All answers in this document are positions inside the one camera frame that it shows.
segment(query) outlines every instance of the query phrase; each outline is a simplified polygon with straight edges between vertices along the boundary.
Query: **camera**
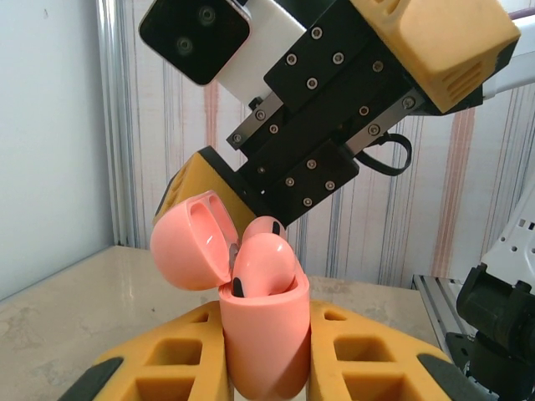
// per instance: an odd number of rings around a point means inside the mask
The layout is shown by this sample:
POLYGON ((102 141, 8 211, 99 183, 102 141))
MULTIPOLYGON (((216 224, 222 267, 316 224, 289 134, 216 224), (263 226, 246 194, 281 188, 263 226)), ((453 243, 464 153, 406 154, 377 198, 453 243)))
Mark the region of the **camera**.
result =
POLYGON ((233 0, 155 0, 140 24, 143 42, 199 85, 217 76, 250 31, 233 0))

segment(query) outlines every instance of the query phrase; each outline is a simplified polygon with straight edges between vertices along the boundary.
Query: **pink earbuds case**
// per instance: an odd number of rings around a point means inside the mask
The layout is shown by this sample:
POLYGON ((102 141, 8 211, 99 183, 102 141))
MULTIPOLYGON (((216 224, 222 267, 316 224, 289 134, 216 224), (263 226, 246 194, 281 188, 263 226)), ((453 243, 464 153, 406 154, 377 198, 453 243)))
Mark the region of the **pink earbuds case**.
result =
POLYGON ((214 191, 168 210, 150 239, 155 264, 172 285, 219 287, 227 370, 251 400, 294 398, 310 370, 308 278, 282 225, 273 233, 275 221, 259 217, 245 230, 233 272, 237 231, 214 191), (233 295, 233 278, 244 297, 233 295))

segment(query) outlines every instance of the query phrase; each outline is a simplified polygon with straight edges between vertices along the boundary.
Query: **striped curtain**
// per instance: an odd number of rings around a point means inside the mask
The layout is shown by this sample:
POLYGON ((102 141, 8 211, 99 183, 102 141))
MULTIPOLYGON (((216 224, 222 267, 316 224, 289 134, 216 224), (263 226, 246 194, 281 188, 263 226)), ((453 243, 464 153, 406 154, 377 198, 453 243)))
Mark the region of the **striped curtain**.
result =
MULTIPOLYGON (((211 145, 236 169, 245 158, 226 137, 248 109, 223 87, 200 88, 149 50, 137 34, 151 0, 121 2, 127 82, 128 157, 136 245, 147 247, 151 219, 168 180, 211 145)), ((535 5, 503 0, 508 12, 535 5)), ((415 273, 464 278, 497 239, 527 176, 535 85, 499 94, 446 117, 408 117, 391 132, 415 146, 400 177, 363 167, 359 176, 289 227, 308 274, 408 287, 415 273)), ((402 162, 388 145, 370 153, 402 162)))

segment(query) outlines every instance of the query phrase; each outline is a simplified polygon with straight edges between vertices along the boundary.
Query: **pink earbud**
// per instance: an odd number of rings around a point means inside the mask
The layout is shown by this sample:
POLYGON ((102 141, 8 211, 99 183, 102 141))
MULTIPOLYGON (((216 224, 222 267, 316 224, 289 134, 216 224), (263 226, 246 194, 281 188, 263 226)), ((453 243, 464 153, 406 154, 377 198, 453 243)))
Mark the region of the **pink earbud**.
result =
POLYGON ((293 284, 298 260, 281 236, 259 233, 242 243, 232 272, 235 297, 281 294, 293 284))
POLYGON ((271 232, 281 236, 284 240, 287 239, 286 231, 279 220, 271 216, 261 216, 249 223, 249 226, 247 226, 243 232, 242 244, 252 236, 261 232, 271 232))

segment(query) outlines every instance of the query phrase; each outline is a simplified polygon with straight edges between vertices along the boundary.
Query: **table surface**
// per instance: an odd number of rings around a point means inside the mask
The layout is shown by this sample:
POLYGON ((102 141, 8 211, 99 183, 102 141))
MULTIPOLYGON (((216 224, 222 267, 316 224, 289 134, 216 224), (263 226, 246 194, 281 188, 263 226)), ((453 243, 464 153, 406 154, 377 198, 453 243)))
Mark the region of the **table surface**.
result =
MULTIPOLYGON (((309 280, 311 297, 437 344, 418 292, 309 280)), ((0 399, 55 400, 104 351, 216 299, 172 287, 148 251, 102 251, 0 302, 0 399)))

